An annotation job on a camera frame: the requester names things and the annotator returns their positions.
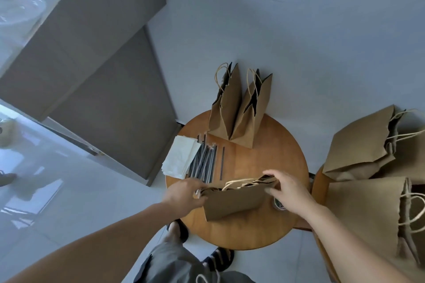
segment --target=stack of napkins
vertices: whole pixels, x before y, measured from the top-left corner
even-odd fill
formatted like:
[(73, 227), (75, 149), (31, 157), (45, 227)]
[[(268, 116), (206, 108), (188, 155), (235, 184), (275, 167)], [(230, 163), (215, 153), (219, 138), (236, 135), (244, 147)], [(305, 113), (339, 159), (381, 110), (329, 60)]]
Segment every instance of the stack of napkins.
[(196, 139), (176, 136), (167, 157), (162, 163), (162, 172), (174, 178), (184, 179), (190, 163), (200, 147), (201, 144)]

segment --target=black sandal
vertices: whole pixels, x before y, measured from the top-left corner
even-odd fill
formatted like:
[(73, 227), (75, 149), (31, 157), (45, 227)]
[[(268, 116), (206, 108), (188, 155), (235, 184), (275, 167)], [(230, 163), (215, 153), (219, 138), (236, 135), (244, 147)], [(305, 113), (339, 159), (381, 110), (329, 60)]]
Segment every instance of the black sandal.
[(210, 256), (202, 261), (202, 265), (208, 267), (211, 272), (223, 272), (227, 270), (235, 258), (235, 251), (218, 247)]
[[(175, 221), (178, 223), (178, 227), (180, 228), (180, 240), (184, 243), (189, 238), (189, 230), (181, 219), (176, 219)], [(171, 223), (167, 225), (167, 231), (170, 228), (170, 225)]]

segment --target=person's right arm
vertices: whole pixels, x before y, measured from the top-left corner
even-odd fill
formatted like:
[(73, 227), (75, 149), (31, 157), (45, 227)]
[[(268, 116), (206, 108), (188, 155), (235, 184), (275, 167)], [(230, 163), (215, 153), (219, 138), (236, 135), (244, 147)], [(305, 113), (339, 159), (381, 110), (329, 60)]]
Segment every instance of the person's right arm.
[(319, 205), (295, 177), (265, 170), (280, 181), (281, 190), (268, 188), (290, 212), (304, 218), (320, 238), (343, 283), (410, 283), (405, 275), (350, 232), (325, 206)]

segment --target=floor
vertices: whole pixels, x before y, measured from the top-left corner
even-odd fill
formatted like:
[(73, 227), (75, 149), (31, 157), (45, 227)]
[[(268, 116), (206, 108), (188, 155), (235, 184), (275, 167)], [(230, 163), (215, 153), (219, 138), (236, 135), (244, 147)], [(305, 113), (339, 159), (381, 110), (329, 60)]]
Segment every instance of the floor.
[[(77, 238), (160, 201), (164, 176), (152, 187), (89, 159), (88, 153), (34, 122), (0, 107), (0, 118), (17, 121), (14, 141), (0, 149), (0, 170), (19, 178), (0, 188), (0, 282)], [(163, 228), (148, 243), (123, 282), (161, 240)], [(215, 246), (192, 235), (185, 247), (199, 259)], [(292, 230), (271, 246), (236, 252), (231, 270), (256, 282), (329, 282), (310, 232)]]

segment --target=gray pants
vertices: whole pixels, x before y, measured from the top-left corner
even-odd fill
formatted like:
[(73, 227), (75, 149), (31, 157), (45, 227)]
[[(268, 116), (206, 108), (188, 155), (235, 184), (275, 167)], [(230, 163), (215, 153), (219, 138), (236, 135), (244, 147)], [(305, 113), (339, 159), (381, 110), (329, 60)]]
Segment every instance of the gray pants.
[(165, 242), (153, 249), (142, 264), (135, 283), (194, 283), (203, 275), (208, 283), (254, 283), (247, 275), (239, 272), (223, 272), (220, 278), (210, 272), (180, 243)]

